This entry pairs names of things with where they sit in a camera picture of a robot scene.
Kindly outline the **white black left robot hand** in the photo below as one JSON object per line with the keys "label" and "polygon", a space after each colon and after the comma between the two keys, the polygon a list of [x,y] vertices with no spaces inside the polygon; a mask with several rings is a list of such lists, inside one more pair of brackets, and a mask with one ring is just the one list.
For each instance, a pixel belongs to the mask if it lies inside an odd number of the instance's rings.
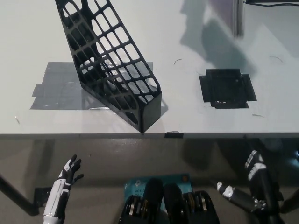
{"label": "white black left robot hand", "polygon": [[74,176],[81,167],[81,159],[74,154],[62,168],[50,191],[44,213],[44,224],[63,224],[65,210],[72,186],[84,177],[84,174]]}

